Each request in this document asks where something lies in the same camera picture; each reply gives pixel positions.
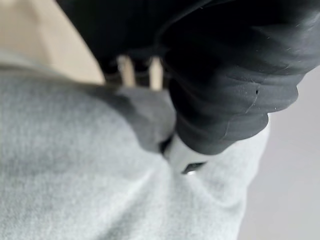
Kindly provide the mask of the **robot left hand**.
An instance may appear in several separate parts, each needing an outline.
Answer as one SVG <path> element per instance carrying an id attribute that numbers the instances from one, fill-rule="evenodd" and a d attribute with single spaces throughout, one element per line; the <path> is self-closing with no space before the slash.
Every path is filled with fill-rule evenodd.
<path id="1" fill-rule="evenodd" d="M 317 0 L 60 0 L 106 74 L 159 57 L 176 111 L 164 154 L 180 173 L 251 138 L 320 64 Z"/>

